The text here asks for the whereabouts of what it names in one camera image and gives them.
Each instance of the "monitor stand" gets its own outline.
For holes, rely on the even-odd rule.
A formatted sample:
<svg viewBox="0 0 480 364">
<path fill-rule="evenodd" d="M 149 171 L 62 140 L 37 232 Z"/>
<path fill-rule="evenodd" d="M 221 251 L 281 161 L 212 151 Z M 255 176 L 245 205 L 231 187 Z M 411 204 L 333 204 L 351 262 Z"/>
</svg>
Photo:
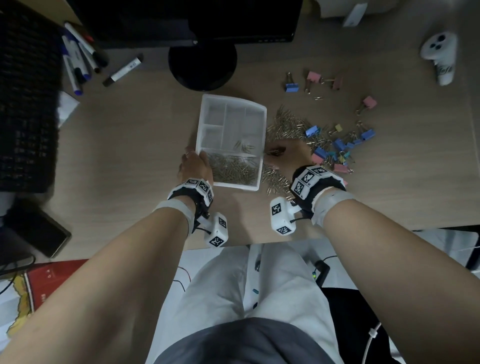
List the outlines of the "monitor stand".
<svg viewBox="0 0 480 364">
<path fill-rule="evenodd" d="M 171 47 L 168 65 L 175 79 L 194 91 L 212 91 L 223 86 L 237 67 L 232 43 L 209 42 L 193 47 Z"/>
</svg>

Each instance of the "hand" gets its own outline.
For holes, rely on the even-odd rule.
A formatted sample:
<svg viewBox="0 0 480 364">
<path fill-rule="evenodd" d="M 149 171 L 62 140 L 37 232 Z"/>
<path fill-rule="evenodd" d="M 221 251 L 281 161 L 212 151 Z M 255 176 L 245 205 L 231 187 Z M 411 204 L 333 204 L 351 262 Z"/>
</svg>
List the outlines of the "hand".
<svg viewBox="0 0 480 364">
<path fill-rule="evenodd" d="M 207 154 L 202 151 L 200 155 L 189 151 L 181 157 L 181 164 L 178 173 L 179 182 L 189 178 L 203 178 L 213 186 L 213 172 L 208 163 Z"/>
<path fill-rule="evenodd" d="M 265 155 L 264 162 L 279 169 L 285 178 L 292 180 L 293 173 L 300 167 L 313 165 L 310 147 L 300 139 L 282 139 L 265 145 L 265 153 L 279 150 L 279 155 Z"/>
</svg>

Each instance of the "computer monitor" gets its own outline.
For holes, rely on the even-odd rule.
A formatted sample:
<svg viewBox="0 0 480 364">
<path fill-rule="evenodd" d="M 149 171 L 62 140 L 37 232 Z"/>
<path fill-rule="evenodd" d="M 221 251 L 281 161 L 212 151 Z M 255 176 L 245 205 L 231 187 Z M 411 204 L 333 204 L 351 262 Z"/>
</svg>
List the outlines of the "computer monitor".
<svg viewBox="0 0 480 364">
<path fill-rule="evenodd" d="M 291 42 L 302 0 L 67 0 L 104 48 L 170 47 L 175 78 L 198 91 L 226 83 L 235 44 Z"/>
</svg>

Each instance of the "label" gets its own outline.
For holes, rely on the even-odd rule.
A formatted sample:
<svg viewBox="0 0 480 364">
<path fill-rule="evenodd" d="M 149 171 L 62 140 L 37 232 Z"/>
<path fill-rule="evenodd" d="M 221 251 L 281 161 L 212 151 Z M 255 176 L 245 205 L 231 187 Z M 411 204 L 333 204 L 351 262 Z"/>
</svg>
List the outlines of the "label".
<svg viewBox="0 0 480 364">
<path fill-rule="evenodd" d="M 128 72 L 133 70 L 140 63 L 142 63 L 142 62 L 138 58 L 135 58 L 133 61 L 131 61 L 125 67 L 120 69 L 118 72 L 114 73 L 110 78 L 113 80 L 113 82 L 115 82 L 115 81 L 119 80 L 120 78 L 122 78 L 124 75 L 126 75 Z"/>
</svg>

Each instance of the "gray shirt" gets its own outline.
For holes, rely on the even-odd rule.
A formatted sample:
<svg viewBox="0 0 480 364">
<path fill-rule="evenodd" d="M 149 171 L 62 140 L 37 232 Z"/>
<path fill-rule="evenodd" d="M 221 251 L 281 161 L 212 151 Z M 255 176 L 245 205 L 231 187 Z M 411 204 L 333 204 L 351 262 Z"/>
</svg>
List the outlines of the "gray shirt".
<svg viewBox="0 0 480 364">
<path fill-rule="evenodd" d="M 177 341 L 155 364 L 334 364 L 299 328 L 251 317 L 206 328 Z"/>
</svg>

